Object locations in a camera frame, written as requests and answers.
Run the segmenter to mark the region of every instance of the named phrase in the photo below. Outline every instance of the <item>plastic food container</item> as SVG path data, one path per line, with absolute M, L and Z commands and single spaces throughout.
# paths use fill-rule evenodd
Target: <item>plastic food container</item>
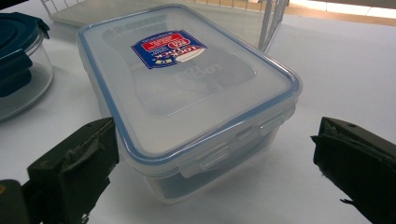
M 123 154 L 177 202 L 271 144 L 301 80 L 179 5 L 78 31 L 83 64 Z
M 53 69 L 42 43 L 46 23 L 21 13 L 0 13 L 0 121 L 36 102 L 48 89 Z

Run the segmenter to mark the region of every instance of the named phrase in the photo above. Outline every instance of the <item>container label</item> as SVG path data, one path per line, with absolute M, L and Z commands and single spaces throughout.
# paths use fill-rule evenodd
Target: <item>container label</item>
M 184 63 L 203 53 L 206 46 L 180 30 L 149 36 L 134 44 L 132 49 L 151 69 Z

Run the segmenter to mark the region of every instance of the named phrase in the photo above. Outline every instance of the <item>clear plastic lid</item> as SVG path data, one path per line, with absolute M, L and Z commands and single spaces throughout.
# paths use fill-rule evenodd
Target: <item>clear plastic lid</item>
M 179 5 L 83 27 L 78 44 L 130 156 L 148 165 L 301 89 L 290 70 Z

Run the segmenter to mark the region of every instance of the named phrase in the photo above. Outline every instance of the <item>wire basket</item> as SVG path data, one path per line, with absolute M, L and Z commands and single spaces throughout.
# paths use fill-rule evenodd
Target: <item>wire basket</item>
M 86 0 L 40 0 L 49 15 L 60 12 L 73 5 L 80 4 Z M 283 19 L 286 5 L 289 0 L 178 0 L 180 2 L 193 2 L 219 7 L 233 7 L 245 10 L 254 10 L 264 13 L 262 30 L 259 39 L 259 49 L 265 51 L 276 29 Z

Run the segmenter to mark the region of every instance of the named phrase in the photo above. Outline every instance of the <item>white table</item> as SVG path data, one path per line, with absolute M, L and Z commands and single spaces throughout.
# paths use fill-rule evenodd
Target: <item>white table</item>
M 80 126 L 101 118 L 78 56 L 76 30 L 51 22 L 38 0 L 12 7 L 49 25 L 45 48 L 55 77 L 47 94 L 0 123 L 0 179 L 26 168 Z M 396 143 L 396 27 L 285 15 L 268 50 L 304 82 L 297 111 L 271 150 L 215 185 L 173 205 L 157 201 L 122 161 L 89 223 L 369 223 L 312 162 L 323 116 L 356 123 Z

